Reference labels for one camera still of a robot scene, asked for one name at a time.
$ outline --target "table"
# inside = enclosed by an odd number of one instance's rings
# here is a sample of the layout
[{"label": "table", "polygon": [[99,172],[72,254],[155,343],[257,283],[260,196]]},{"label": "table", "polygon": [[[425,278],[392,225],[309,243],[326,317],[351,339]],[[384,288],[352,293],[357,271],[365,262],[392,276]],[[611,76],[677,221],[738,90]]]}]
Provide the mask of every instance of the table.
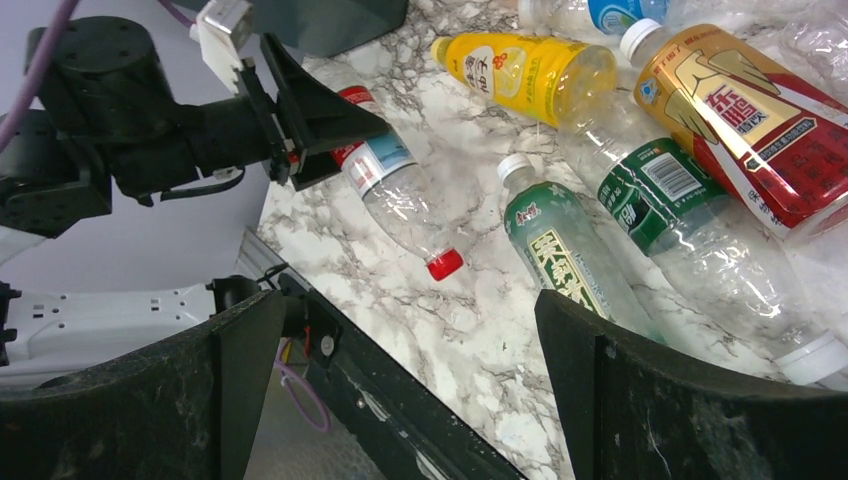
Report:
[{"label": "table", "polygon": [[[777,24],[719,23],[782,61]],[[508,154],[528,154],[546,177],[578,194],[673,348],[783,378],[764,352],[743,345],[671,289],[562,161],[553,129],[473,96],[430,59],[437,36],[516,27],[514,12],[494,1],[413,0],[402,28],[341,58],[360,73],[431,177],[467,261],[463,270],[433,282],[420,259],[381,232],[341,176],[300,193],[272,186],[259,234],[530,478],[573,478],[536,334],[537,292],[501,224],[504,198],[495,168]],[[308,59],[305,67],[319,63]],[[812,72],[799,74],[819,81]],[[628,81],[632,75],[625,73],[622,82]],[[848,325],[839,319],[848,303],[840,292],[848,256],[834,247],[846,234],[843,226],[787,250],[826,316],[823,323],[843,340]]]}]

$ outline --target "barcode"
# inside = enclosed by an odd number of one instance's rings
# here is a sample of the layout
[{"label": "barcode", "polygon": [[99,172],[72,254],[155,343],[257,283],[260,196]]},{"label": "barcode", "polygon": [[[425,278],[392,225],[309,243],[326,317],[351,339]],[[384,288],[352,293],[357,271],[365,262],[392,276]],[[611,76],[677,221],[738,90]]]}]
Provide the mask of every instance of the barcode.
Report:
[{"label": "barcode", "polygon": [[701,187],[695,177],[671,154],[663,154],[642,166],[642,172],[672,202]]}]

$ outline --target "yellow bottle cap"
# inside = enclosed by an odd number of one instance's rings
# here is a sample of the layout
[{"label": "yellow bottle cap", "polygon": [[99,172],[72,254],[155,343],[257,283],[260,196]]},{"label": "yellow bottle cap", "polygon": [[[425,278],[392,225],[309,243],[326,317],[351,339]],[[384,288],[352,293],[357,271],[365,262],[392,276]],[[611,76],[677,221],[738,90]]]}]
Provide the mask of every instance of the yellow bottle cap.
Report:
[{"label": "yellow bottle cap", "polygon": [[433,60],[439,62],[440,64],[445,64],[445,58],[448,53],[448,45],[453,40],[451,37],[438,37],[433,40],[433,45],[430,46],[430,56],[433,57]]}]

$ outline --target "green bottle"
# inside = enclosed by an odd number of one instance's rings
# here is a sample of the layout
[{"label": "green bottle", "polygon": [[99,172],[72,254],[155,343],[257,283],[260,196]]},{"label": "green bottle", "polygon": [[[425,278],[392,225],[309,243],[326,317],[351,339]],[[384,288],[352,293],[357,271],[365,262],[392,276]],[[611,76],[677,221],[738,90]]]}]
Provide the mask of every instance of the green bottle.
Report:
[{"label": "green bottle", "polygon": [[520,153],[498,165],[498,176],[509,191],[504,229],[536,285],[665,343],[574,193],[540,178]]}]

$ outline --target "bolt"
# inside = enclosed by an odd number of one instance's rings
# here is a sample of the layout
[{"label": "bolt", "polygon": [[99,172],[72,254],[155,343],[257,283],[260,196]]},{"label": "bolt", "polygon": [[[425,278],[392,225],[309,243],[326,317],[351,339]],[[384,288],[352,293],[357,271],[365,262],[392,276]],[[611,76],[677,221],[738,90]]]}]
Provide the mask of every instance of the bolt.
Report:
[{"label": "bolt", "polygon": [[325,357],[332,355],[335,348],[336,342],[333,340],[333,337],[326,335],[321,339],[321,353],[323,353]]}]

